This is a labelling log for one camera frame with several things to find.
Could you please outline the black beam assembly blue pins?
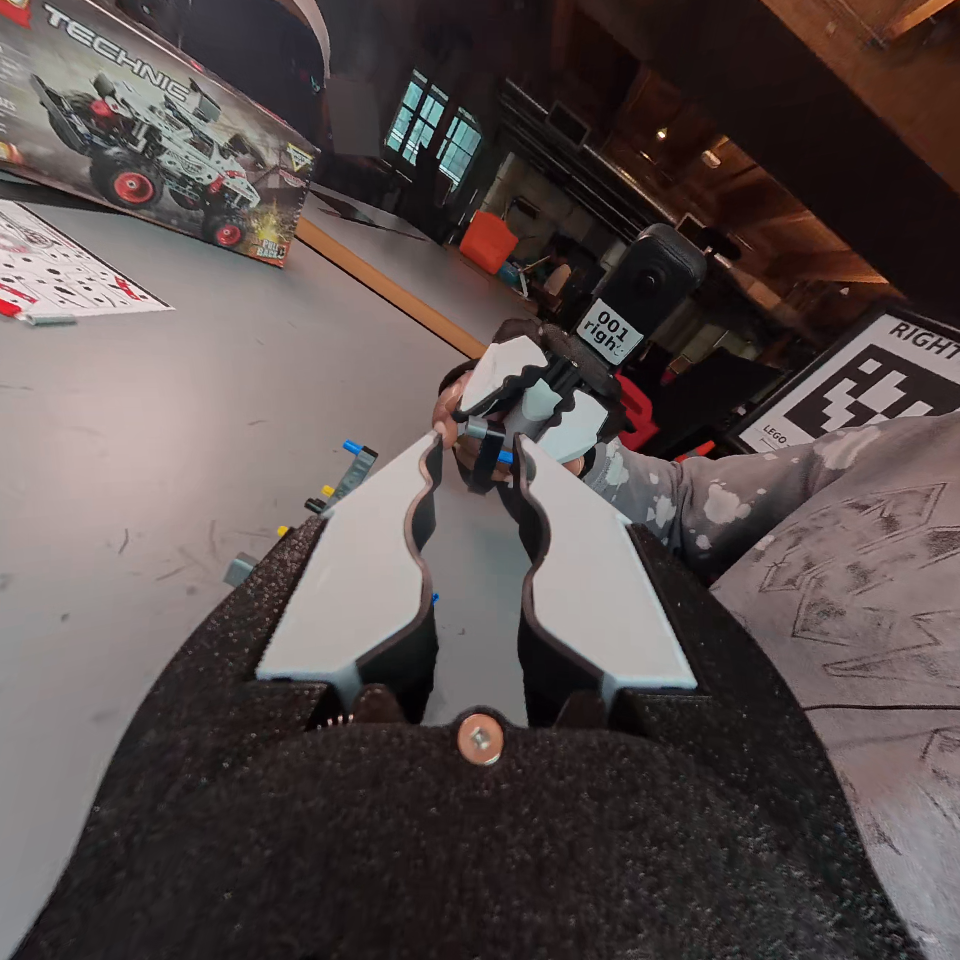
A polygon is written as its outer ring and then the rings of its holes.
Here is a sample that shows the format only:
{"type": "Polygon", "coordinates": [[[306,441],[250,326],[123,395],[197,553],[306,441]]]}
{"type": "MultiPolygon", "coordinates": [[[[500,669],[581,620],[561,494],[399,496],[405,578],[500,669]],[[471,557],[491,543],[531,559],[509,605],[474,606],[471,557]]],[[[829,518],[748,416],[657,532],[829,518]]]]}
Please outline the black beam assembly blue pins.
{"type": "Polygon", "coordinates": [[[507,449],[502,423],[481,416],[457,421],[453,452],[470,493],[485,496],[495,487],[510,483],[514,458],[507,449]]]}

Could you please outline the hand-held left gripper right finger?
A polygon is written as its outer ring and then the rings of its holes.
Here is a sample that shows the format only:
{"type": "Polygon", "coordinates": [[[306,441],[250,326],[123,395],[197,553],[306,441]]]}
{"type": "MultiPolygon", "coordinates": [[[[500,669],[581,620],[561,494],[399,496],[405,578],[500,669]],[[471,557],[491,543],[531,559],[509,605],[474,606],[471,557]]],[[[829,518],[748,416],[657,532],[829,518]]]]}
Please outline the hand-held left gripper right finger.
{"type": "Polygon", "coordinates": [[[632,522],[524,435],[513,516],[530,562],[517,633],[529,725],[553,725],[580,693],[609,718],[625,691],[698,692],[632,522]]]}

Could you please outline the orange bin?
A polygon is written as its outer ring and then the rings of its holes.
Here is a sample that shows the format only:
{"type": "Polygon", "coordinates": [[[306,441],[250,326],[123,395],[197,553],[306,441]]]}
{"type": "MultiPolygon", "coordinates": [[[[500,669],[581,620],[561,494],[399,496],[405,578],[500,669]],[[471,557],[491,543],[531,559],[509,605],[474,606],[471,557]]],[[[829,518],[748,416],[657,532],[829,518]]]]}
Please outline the orange bin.
{"type": "Polygon", "coordinates": [[[459,252],[473,265],[494,276],[519,242],[519,237],[502,217],[477,210],[462,235],[459,252]]]}

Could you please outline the black white marker board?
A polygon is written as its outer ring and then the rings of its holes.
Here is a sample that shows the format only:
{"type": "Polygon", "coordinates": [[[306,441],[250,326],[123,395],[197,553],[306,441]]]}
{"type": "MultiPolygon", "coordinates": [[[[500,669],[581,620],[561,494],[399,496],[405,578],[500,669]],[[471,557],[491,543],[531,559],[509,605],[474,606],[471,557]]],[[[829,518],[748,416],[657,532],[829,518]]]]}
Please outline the black white marker board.
{"type": "Polygon", "coordinates": [[[726,441],[740,453],[771,453],[843,429],[958,408],[958,320],[880,301],[738,422],[726,441]]]}

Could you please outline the person's right hand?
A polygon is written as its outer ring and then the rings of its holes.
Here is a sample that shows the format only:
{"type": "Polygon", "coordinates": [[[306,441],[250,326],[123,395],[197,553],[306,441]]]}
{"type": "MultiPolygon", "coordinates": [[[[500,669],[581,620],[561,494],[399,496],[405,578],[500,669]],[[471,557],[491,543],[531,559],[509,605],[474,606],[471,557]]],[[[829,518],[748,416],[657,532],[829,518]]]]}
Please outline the person's right hand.
{"type": "Polygon", "coordinates": [[[460,435],[459,424],[453,413],[458,407],[462,393],[470,383],[473,371],[464,371],[450,382],[438,395],[431,420],[433,430],[441,437],[444,450],[451,450],[462,474],[470,474],[478,456],[481,441],[466,434],[460,435]]]}

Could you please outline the grey desk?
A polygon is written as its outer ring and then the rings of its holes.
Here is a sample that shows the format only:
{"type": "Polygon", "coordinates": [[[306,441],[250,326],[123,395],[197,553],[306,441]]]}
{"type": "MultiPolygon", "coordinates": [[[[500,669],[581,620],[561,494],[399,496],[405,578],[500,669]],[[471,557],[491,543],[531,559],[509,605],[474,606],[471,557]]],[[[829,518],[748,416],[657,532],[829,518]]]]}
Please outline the grey desk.
{"type": "Polygon", "coordinates": [[[334,483],[396,455],[461,351],[302,243],[284,270],[123,215],[20,199],[165,302],[2,322],[2,727],[114,726],[334,483]]]}

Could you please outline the grey toy brick assembly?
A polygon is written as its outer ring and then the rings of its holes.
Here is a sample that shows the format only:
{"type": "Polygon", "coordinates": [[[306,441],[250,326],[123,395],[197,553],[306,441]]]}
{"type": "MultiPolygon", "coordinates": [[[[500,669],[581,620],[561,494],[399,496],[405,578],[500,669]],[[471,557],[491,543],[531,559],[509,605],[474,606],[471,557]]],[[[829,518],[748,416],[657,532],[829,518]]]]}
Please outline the grey toy brick assembly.
{"type": "Polygon", "coordinates": [[[359,487],[378,460],[376,450],[350,439],[343,441],[342,449],[351,454],[353,460],[337,485],[326,485],[322,488],[319,497],[311,497],[304,501],[304,509],[316,516],[321,515],[324,510],[338,503],[359,487]]]}

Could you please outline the paned window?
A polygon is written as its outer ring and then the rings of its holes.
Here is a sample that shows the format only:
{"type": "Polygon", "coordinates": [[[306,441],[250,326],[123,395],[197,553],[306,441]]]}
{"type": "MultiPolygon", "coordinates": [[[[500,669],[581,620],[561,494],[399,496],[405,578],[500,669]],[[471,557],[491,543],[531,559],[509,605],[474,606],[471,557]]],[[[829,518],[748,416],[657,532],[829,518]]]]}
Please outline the paned window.
{"type": "Polygon", "coordinates": [[[393,114],[384,147],[388,159],[414,166],[438,135],[438,170],[457,190],[469,173],[482,144],[478,120],[462,106],[448,113],[450,96],[418,69],[411,72],[393,114]]]}

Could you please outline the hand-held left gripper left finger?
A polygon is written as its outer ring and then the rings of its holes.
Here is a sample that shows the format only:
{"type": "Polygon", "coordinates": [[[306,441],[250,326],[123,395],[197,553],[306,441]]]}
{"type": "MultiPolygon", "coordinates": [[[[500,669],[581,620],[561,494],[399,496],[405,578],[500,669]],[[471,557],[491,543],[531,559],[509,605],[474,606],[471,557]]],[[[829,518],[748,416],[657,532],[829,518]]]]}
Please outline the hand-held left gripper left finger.
{"type": "Polygon", "coordinates": [[[441,436],[425,434],[324,509],[259,682],[318,683],[351,713],[379,686],[408,722],[422,723],[439,652],[423,549],[442,467],[441,436]]]}

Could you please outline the red object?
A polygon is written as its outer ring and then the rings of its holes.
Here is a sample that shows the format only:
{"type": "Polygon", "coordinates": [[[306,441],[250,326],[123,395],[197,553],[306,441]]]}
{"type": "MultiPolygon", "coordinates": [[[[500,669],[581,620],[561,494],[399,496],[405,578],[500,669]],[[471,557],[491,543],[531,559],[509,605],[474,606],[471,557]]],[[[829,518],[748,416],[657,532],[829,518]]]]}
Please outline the red object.
{"type": "Polygon", "coordinates": [[[628,377],[622,373],[616,375],[621,386],[621,402],[626,411],[629,429],[624,429],[619,440],[626,449],[639,452],[660,431],[654,420],[653,404],[650,398],[628,377]]]}

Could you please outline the white sticker sheet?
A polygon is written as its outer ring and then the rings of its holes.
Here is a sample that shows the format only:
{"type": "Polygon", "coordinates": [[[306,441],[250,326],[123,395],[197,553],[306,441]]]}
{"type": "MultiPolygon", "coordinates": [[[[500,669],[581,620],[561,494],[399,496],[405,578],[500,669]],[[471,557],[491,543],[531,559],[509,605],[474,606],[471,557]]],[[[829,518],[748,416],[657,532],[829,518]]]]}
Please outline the white sticker sheet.
{"type": "Polygon", "coordinates": [[[1,317],[72,314],[78,321],[172,307],[24,205],[1,201],[1,317]]]}

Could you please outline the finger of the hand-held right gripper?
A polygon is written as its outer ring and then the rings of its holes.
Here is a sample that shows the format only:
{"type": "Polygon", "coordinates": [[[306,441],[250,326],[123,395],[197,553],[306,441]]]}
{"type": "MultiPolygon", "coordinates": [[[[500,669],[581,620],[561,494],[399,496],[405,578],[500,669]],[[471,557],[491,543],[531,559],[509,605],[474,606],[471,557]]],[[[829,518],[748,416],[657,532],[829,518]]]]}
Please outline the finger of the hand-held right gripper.
{"type": "Polygon", "coordinates": [[[498,406],[511,406],[550,366],[545,351],[530,338],[492,343],[462,389],[455,418],[485,417],[498,406]]]}
{"type": "Polygon", "coordinates": [[[561,465],[586,455],[599,442],[609,416],[594,396],[577,388],[567,396],[543,378],[524,390],[515,407],[515,432],[561,465]]]}

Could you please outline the person's right forearm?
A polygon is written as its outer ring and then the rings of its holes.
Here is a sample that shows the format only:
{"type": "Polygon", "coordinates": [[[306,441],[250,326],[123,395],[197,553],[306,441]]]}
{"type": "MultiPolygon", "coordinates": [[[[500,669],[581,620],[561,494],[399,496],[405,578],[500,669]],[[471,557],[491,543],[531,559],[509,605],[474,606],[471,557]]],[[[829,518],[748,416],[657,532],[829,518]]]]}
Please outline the person's right forearm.
{"type": "Polygon", "coordinates": [[[958,480],[959,414],[840,429],[772,453],[668,462],[617,440],[585,456],[582,482],[690,570],[716,579],[786,522],[847,499],[958,480]]]}

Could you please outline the grey printed sweater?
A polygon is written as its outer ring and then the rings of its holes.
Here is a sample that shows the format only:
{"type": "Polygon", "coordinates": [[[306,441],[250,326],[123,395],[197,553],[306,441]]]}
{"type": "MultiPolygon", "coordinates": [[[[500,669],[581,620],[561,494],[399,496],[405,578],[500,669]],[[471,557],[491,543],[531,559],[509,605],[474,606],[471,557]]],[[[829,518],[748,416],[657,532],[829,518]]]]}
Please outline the grey printed sweater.
{"type": "Polygon", "coordinates": [[[959,957],[958,489],[838,499],[767,534],[713,588],[785,678],[889,900],[959,957]]]}

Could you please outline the toy truck set box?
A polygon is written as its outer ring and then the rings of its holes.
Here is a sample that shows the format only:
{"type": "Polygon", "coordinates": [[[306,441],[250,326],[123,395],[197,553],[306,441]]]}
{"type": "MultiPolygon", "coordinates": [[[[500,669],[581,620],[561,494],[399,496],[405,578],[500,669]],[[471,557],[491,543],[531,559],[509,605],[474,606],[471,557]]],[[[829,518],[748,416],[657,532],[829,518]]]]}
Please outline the toy truck set box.
{"type": "Polygon", "coordinates": [[[313,144],[210,68],[272,75],[250,2],[2,2],[2,170],[282,269],[313,144]]]}

